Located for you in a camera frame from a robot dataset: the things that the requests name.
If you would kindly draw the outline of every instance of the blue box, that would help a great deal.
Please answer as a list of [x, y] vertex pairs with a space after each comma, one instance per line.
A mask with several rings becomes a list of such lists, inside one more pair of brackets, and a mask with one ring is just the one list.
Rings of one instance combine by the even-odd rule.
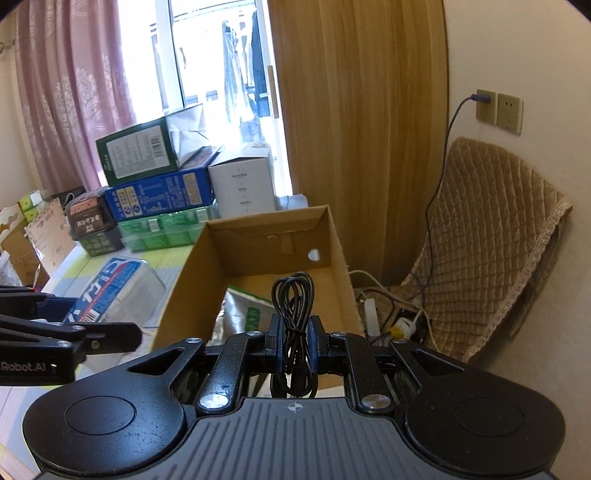
[[113, 218], [120, 222], [211, 205], [207, 167], [222, 147], [203, 147], [178, 171], [111, 187], [106, 191]]

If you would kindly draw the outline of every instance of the open cardboard box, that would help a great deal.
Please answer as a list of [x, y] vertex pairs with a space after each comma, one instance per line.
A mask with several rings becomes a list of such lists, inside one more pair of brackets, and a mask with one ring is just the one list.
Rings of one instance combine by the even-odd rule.
[[[156, 350], [188, 337], [211, 338], [228, 285], [270, 299], [278, 277], [306, 271], [312, 314], [325, 331], [363, 335], [347, 264], [328, 206], [213, 220], [203, 229], [168, 299]], [[320, 377], [320, 388], [338, 384]]]
[[24, 236], [26, 226], [27, 222], [18, 205], [3, 208], [0, 211], [0, 252], [6, 250], [10, 254], [10, 263], [23, 285], [32, 286], [37, 277], [35, 286], [44, 287], [49, 275], [40, 265], [31, 242]]

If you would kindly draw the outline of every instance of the round pad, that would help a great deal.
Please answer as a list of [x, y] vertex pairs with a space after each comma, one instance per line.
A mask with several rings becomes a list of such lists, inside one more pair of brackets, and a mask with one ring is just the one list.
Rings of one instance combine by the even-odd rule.
[[119, 476], [175, 447], [186, 421], [170, 386], [161, 376], [113, 370], [51, 390], [29, 408], [22, 432], [42, 469]]
[[135, 417], [134, 406], [118, 397], [90, 397], [74, 403], [66, 421], [79, 433], [106, 435], [126, 427]]
[[469, 476], [542, 471], [564, 438], [564, 420], [550, 400], [479, 371], [431, 377], [404, 421], [420, 452]]
[[500, 398], [471, 398], [457, 406], [455, 416], [462, 427], [483, 437], [509, 435], [523, 423], [521, 410]]

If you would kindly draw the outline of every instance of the white wall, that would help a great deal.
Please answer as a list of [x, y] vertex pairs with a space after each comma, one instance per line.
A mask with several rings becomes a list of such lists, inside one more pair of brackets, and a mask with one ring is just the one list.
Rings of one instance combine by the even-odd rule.
[[[6, 45], [14, 38], [14, 19], [13, 14], [0, 23], [0, 41]], [[0, 55], [0, 209], [37, 188], [21, 136], [13, 77], [14, 48]]]
[[591, 478], [591, 22], [566, 0], [444, 0], [450, 109], [476, 88], [524, 100], [520, 137], [459, 115], [452, 136], [520, 155], [573, 202], [557, 264], [524, 326], [484, 359], [567, 423], [553, 472]]

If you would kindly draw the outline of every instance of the screw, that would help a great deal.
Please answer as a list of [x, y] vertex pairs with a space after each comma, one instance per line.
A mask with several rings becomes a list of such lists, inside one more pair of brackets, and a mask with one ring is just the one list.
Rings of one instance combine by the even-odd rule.
[[210, 393], [209, 395], [205, 395], [201, 398], [201, 400], [199, 400], [199, 404], [203, 408], [207, 408], [208, 410], [217, 410], [218, 408], [224, 408], [229, 403], [230, 399], [227, 396], [219, 393]]
[[365, 408], [370, 410], [381, 410], [382, 408], [389, 407], [390, 399], [381, 393], [372, 393], [364, 396], [361, 403]]

